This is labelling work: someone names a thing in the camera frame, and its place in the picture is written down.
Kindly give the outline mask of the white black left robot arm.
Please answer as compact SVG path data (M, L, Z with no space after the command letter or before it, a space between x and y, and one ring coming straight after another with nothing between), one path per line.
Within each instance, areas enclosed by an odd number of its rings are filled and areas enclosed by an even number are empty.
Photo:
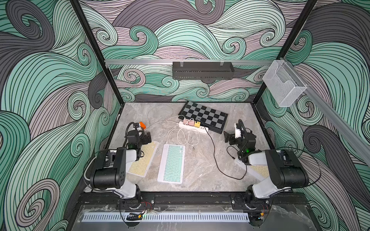
M142 122L130 122L124 133L123 146L105 149L94 158L87 187L92 192L112 192L123 200L123 204L136 209L142 204L139 186L126 179L132 163L145 156L142 146L152 142L150 133L145 132Z

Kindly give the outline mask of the white power strip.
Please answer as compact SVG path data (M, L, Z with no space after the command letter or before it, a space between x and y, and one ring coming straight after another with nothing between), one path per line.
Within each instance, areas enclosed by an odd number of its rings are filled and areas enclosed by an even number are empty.
M179 121L178 127L183 130L190 130L190 131L197 131L199 133L207 134L209 131L209 128L206 128L204 126L195 127L188 124L184 124L183 121Z

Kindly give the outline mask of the yellow plug adapter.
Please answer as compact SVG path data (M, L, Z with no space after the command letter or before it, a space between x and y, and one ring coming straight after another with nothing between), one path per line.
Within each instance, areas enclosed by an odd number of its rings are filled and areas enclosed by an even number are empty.
M199 121L196 121L194 123L194 127L199 128L201 126L201 123Z

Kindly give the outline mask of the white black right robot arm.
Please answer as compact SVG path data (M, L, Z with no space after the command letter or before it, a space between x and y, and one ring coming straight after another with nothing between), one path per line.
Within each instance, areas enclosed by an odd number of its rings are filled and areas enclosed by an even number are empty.
M237 149L237 160L244 166L266 166L269 176L257 184L248 186L242 196L248 209L285 190L304 188L309 176L298 157L291 150L257 150L256 135L246 128L242 120L234 125L234 133L223 132L225 142Z

